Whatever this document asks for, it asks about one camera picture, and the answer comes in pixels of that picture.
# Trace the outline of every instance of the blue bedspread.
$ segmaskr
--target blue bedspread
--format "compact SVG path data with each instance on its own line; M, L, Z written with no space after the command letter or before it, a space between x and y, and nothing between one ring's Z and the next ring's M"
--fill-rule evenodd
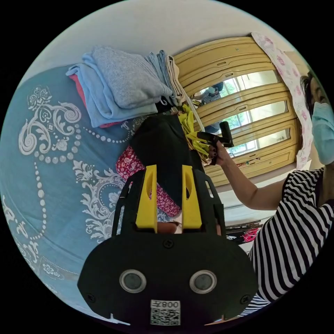
M110 237L124 185L115 163L144 117L93 129L68 67L38 74L13 96L0 139L1 203L22 256L46 287L102 319L77 280L88 254ZM158 219L168 217L158 212Z

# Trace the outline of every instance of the striped shirt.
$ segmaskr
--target striped shirt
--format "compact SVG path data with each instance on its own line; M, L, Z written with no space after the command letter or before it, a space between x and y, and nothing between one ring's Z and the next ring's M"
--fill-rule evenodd
M203 97L201 99L201 103L200 105L204 105L204 104L208 104L210 102L216 101L220 99L220 94L217 94L215 96L210 96L209 90L207 89L204 93L203 93Z
M317 207L323 173L323 168L298 170L285 180L278 209L259 231L249 253L259 290L239 316L283 296L319 254L334 221L334 199Z

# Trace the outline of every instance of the qr code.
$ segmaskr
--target qr code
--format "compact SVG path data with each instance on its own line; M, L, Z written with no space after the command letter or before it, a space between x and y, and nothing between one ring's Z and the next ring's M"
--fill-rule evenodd
M151 324L176 326L181 324L180 309L151 309Z
M180 325L180 302L151 300L151 324L160 326Z

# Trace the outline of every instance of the wardrobe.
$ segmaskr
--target wardrobe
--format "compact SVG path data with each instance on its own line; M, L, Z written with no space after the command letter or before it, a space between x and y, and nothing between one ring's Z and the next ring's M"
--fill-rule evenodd
M188 96L223 83L217 100L200 105L197 113L205 127L229 122L234 147L228 152L248 178L295 161L301 129L291 94L252 37L211 41L175 55L174 60ZM198 123L195 130L200 130ZM215 186L228 184L221 167L206 166L205 172Z

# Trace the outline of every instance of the woman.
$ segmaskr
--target woman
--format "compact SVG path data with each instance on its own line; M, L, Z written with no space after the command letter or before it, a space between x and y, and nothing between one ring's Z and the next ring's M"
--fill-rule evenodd
M303 78L312 132L324 168L296 170L286 179L257 188L219 143L217 156L238 199L254 210L276 210L262 227L249 253L259 290L240 316L257 311L289 291L322 248L334 220L334 112L318 82Z
M214 93L210 92L210 88L213 88L215 90ZM198 101L201 100L201 103L199 104L200 106L204 104L208 104L210 102L220 99L219 92L222 91L223 88L224 88L224 84L222 82L217 83L209 87L203 94L193 96L192 99L198 100Z

